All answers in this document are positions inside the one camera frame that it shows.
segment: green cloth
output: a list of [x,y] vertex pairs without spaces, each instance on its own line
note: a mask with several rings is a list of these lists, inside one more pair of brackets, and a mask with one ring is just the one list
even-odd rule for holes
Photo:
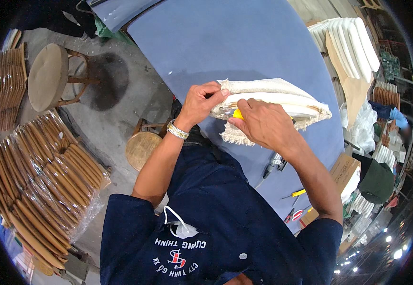
[[382,132],[382,127],[378,123],[373,124],[374,133],[380,137],[380,133]]
[[378,163],[375,159],[369,162],[368,171],[358,184],[358,189],[368,202],[380,205],[392,195],[393,173],[385,163]]
[[343,219],[350,218],[352,216],[352,214],[348,213],[346,209],[352,202],[355,201],[355,199],[357,198],[357,193],[355,191],[352,192],[351,197],[352,197],[351,200],[348,203],[343,205]]
[[123,31],[119,30],[115,34],[113,34],[112,31],[110,31],[107,26],[105,26],[105,24],[99,19],[99,17],[97,17],[97,15],[95,16],[94,20],[95,26],[97,27],[97,35],[99,37],[112,37],[123,43],[135,46],[135,43],[132,42],[132,40],[129,39],[129,37]]

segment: man's right hand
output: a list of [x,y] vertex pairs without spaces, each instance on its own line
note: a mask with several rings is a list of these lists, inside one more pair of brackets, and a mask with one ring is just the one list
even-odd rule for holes
[[229,118],[228,122],[239,128],[250,141],[278,152],[286,160],[296,153],[303,138],[283,106],[251,98],[239,100],[238,109],[244,120]]
[[290,116],[279,104],[255,99],[238,101],[244,118],[228,121],[246,134],[249,140],[276,151],[290,163],[306,189],[309,201],[320,218],[343,222],[343,205],[336,184],[328,170],[314,155]]

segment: man's left hand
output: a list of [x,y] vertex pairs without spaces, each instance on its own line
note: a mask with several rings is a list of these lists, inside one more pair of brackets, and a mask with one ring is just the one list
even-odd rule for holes
[[[207,99],[206,94],[213,95]],[[215,81],[202,85],[192,85],[187,92],[186,100],[174,125],[180,130],[189,132],[194,125],[208,117],[211,109],[223,102],[229,94],[228,89],[221,90],[221,85]]]

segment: face mask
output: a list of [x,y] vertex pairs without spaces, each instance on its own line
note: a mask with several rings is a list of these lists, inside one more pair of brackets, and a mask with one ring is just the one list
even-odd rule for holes
[[[168,222],[167,222],[167,209],[169,209],[169,211],[171,211],[175,215],[175,217],[178,218],[178,220],[179,220],[179,221],[169,222],[170,232],[172,233],[173,236],[175,236],[177,238],[185,239],[185,238],[193,237],[193,236],[195,236],[196,234],[199,233],[196,228],[192,227],[191,225],[186,224],[183,221],[183,219],[181,219],[181,217],[169,206],[164,207],[164,214],[165,214],[164,224],[165,225],[168,224]],[[178,225],[176,227],[176,233],[173,232],[172,225]]]

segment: concrete floor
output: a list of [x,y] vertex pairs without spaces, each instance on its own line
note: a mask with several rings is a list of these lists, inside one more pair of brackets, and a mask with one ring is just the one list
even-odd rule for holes
[[[304,20],[357,17],[347,0],[289,0]],[[83,144],[105,166],[112,167],[112,184],[100,193],[104,207],[91,221],[86,232],[75,246],[91,256],[99,266],[102,226],[108,197],[113,193],[131,194],[137,171],[127,162],[124,149],[140,117],[151,122],[164,122],[169,116],[173,94],[153,69],[140,49],[110,39],[106,42],[83,41],[61,35],[44,28],[25,31],[28,71],[39,51],[49,43],[57,43],[89,55],[91,77],[101,83],[90,85],[76,104],[61,108],[60,115],[67,125],[80,135]],[[84,66],[70,60],[70,74],[81,74]],[[72,98],[79,90],[78,84],[67,84],[63,98]],[[33,119],[38,113],[23,99],[19,123]]]

